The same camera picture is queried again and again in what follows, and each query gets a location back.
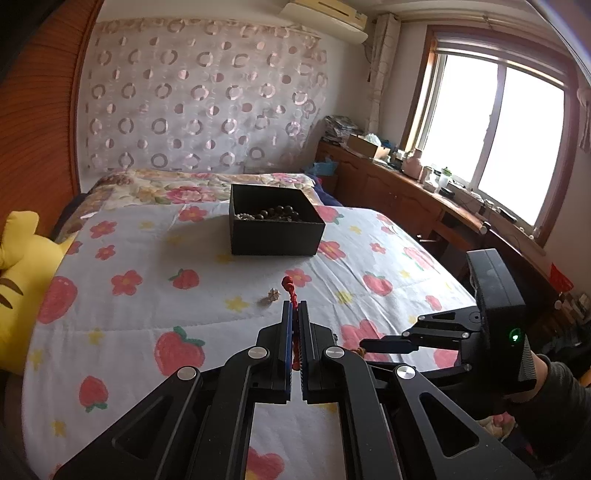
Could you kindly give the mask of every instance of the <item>bright window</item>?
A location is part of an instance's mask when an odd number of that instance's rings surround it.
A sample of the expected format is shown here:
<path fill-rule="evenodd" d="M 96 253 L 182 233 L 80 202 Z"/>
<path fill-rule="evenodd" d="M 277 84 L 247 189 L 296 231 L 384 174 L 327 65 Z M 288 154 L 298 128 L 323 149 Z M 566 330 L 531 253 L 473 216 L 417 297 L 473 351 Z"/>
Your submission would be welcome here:
<path fill-rule="evenodd" d="M 417 147 L 423 164 L 454 179 L 531 230 L 554 178 L 564 91 L 492 61 L 439 54 Z"/>

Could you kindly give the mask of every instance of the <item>floral bedspread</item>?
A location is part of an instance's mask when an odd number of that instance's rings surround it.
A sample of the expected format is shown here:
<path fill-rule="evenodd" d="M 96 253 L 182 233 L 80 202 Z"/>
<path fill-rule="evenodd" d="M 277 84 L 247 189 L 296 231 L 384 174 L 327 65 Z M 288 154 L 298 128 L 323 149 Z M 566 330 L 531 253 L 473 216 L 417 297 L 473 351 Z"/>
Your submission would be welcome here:
<path fill-rule="evenodd" d="M 363 338 L 399 335 L 418 315 L 474 304 L 373 210 L 317 206 L 326 229 L 313 257 L 233 257 L 228 204 L 176 204 L 174 195 L 170 205 L 90 218 L 49 288 L 22 397 L 27 458 L 43 480 L 177 368 L 216 368 L 254 345 L 260 328 L 281 319 L 285 275 L 310 319 L 349 349 Z M 262 299 L 270 288 L 282 295 L 269 305 Z M 392 359 L 428 370 L 455 356 L 421 349 Z M 293 374 L 287 405 L 256 406 L 246 478 L 342 480 L 337 406 L 307 405 Z"/>
<path fill-rule="evenodd" d="M 57 242 L 60 243 L 70 234 L 79 231 L 85 224 L 87 215 L 101 209 L 128 205 L 223 202 L 230 199 L 232 183 L 300 189 L 312 205 L 322 205 L 314 191 L 312 180 L 300 173 L 225 175 L 149 168 L 129 169 L 107 175 L 92 187 L 88 197 L 62 227 Z"/>

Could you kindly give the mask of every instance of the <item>wooden headboard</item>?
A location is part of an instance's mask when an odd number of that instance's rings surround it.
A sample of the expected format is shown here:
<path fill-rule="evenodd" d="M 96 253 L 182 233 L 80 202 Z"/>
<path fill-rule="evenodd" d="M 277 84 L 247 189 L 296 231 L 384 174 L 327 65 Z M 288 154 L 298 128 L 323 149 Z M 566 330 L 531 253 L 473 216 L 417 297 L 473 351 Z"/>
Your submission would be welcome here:
<path fill-rule="evenodd" d="M 65 0 L 30 35 L 0 83 L 0 230 L 10 211 L 34 210 L 37 233 L 47 235 L 80 192 L 76 104 L 101 5 Z"/>

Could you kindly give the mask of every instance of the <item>white curtain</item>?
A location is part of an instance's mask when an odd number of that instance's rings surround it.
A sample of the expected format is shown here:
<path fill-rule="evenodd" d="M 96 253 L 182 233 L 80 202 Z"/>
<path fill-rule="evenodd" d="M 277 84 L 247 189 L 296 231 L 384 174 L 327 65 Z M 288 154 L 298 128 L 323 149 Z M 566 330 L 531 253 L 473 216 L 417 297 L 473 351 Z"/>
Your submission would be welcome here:
<path fill-rule="evenodd" d="M 293 171 L 326 98 L 326 50 L 285 27 L 96 24 L 80 86 L 90 171 Z"/>
<path fill-rule="evenodd" d="M 585 153 L 591 153 L 591 88 L 581 87 L 577 91 L 577 97 L 585 112 L 583 136 L 581 137 L 579 147 L 583 149 Z"/>
<path fill-rule="evenodd" d="M 378 17 L 369 74 L 370 107 L 366 123 L 368 133 L 378 133 L 379 106 L 394 63 L 399 35 L 400 22 L 392 14 L 382 14 Z"/>

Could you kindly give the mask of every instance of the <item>window frame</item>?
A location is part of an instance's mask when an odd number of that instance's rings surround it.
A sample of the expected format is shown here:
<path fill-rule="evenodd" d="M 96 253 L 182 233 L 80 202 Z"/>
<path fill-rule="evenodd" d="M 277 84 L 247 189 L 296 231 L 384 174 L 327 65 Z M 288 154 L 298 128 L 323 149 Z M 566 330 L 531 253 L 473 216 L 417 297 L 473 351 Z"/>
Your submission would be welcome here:
<path fill-rule="evenodd" d="M 518 228 L 523 228 L 527 235 L 531 235 L 534 228 L 537 228 L 537 238 L 535 238 L 535 241 L 537 244 L 543 247 L 550 236 L 550 232 L 554 227 L 564 202 L 570 176 L 572 174 L 574 156 L 576 155 L 577 139 L 579 135 L 579 108 L 578 100 L 576 98 L 578 78 L 574 61 L 550 47 L 546 47 L 540 43 L 535 43 L 531 40 L 516 35 L 490 31 L 476 27 L 429 25 L 427 27 L 423 60 L 420 65 L 417 84 L 415 86 L 414 95 L 411 101 L 411 108 L 409 110 L 409 116 L 404 133 L 402 135 L 401 145 L 406 151 L 410 151 L 413 148 L 424 147 L 437 106 L 437 98 L 439 95 L 444 66 L 447 59 L 446 54 L 435 53 L 435 48 L 437 45 L 436 34 L 438 32 L 471 34 L 477 35 L 479 37 L 489 37 L 493 40 L 502 40 L 505 42 L 510 41 L 530 50 L 537 51 L 545 58 L 552 58 L 553 61 L 559 64 L 567 72 L 567 80 L 564 83 L 564 86 L 561 86 L 561 88 L 564 90 L 564 121 L 560 146 L 558 148 L 557 161 L 554 166 L 554 172 L 550 181 L 550 185 L 548 186 L 548 191 L 546 193 L 542 207 L 540 208 L 540 213 L 538 214 L 538 218 L 533 226 L 527 224 L 510 208 L 507 208 L 505 205 L 491 198 L 485 192 L 477 188 L 477 185 L 482 179 L 488 157 L 491 153 L 492 144 L 496 134 L 496 128 L 499 122 L 506 79 L 506 65 L 498 63 L 498 82 L 495 103 L 493 105 L 489 128 L 487 129 L 484 138 L 483 148 L 476 165 L 475 173 L 471 179 L 460 179 L 456 176 L 453 177 L 454 180 L 464 185 L 468 190 L 473 190 L 475 193 L 481 195 L 483 199 L 493 202 L 495 206 L 503 208 L 503 210 L 516 217 L 516 226 Z"/>

